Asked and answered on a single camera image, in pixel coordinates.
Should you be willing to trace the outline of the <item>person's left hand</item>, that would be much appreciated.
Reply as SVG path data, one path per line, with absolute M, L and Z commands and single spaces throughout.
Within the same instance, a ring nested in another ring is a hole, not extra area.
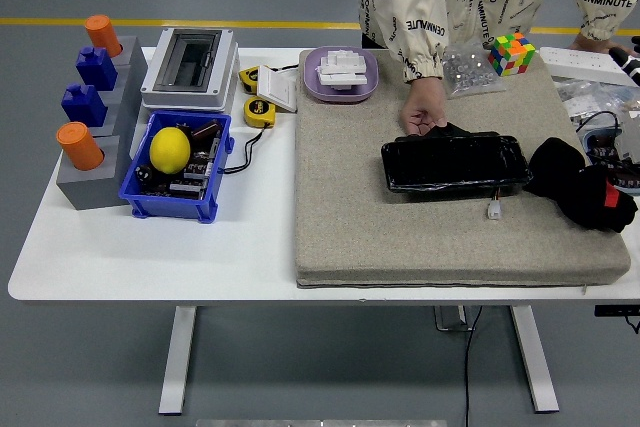
M 628 47 L 623 44 L 614 42 L 611 39 L 607 40 L 594 40 L 588 37 L 585 37 L 581 33 L 578 33 L 574 38 L 573 42 L 568 46 L 569 49 L 593 52 L 593 53 L 601 53 L 608 54 L 611 48 L 621 48 L 627 54 L 632 56 L 639 56 L 639 53 L 636 51 L 637 45 L 633 47 Z

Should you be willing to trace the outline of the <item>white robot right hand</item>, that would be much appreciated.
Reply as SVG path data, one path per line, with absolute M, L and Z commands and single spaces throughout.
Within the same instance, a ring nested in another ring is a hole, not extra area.
M 637 77 L 639 75 L 639 58 L 637 56 L 629 54 L 621 47 L 611 47 L 608 53 L 629 77 Z

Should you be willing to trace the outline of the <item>person's right hand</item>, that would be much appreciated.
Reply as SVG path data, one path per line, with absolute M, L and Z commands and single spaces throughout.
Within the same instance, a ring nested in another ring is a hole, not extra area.
M 425 77 L 409 83 L 409 94 L 400 111 L 403 130 L 408 135 L 425 135 L 433 127 L 445 127 L 446 92 L 438 77 Z

